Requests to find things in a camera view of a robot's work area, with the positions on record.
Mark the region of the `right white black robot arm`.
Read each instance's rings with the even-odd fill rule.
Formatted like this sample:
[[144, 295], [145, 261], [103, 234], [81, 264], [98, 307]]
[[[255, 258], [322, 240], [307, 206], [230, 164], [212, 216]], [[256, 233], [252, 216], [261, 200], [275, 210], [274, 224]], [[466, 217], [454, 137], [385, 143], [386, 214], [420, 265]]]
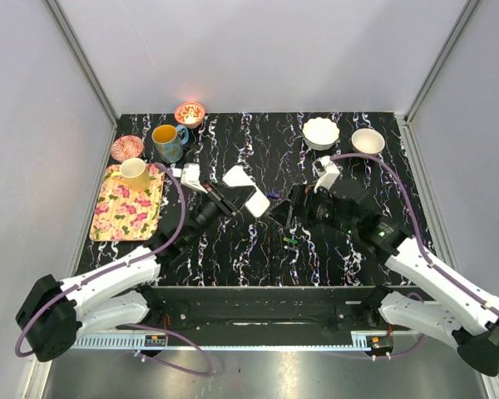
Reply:
[[371, 195], [352, 180], [329, 189], [296, 184], [269, 217], [288, 227], [298, 220], [348, 233], [366, 255], [415, 283], [432, 306], [389, 288], [363, 301], [364, 324], [403, 326], [444, 342], [475, 371], [499, 374], [499, 297], [482, 290], [434, 256], [418, 235], [379, 212]]

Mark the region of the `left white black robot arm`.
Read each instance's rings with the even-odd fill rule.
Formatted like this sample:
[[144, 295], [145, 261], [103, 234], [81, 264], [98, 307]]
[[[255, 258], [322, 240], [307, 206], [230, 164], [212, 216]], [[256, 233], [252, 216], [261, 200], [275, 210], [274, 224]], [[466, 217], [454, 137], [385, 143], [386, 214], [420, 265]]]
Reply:
[[80, 317], [128, 288], [150, 282], [184, 262], [194, 241], [218, 218], [235, 215], [256, 194], [253, 185], [203, 184], [200, 202], [183, 209], [170, 234], [158, 232], [128, 255], [82, 276], [58, 281], [51, 274], [39, 278], [17, 311], [21, 335], [18, 357], [33, 355], [40, 362], [60, 357], [86, 326]]

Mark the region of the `green yellow battery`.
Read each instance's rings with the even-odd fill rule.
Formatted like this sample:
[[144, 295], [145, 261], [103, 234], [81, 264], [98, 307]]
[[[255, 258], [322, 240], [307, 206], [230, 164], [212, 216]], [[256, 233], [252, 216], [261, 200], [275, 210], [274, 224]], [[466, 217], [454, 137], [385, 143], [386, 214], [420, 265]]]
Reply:
[[290, 244], [297, 244], [298, 243], [298, 241], [296, 239], [290, 239], [290, 238], [286, 238], [286, 237], [283, 238], [283, 241], [286, 243], [290, 243]]

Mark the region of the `white remote control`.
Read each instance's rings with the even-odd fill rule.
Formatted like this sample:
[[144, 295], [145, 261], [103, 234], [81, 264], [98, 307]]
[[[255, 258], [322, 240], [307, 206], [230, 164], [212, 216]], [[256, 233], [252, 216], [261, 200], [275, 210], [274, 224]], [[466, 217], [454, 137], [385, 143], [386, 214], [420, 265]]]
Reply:
[[238, 209], [245, 207], [255, 218], [261, 217], [270, 207], [270, 201], [246, 174], [243, 167], [231, 167], [222, 178], [228, 187], [228, 193], [234, 199]]

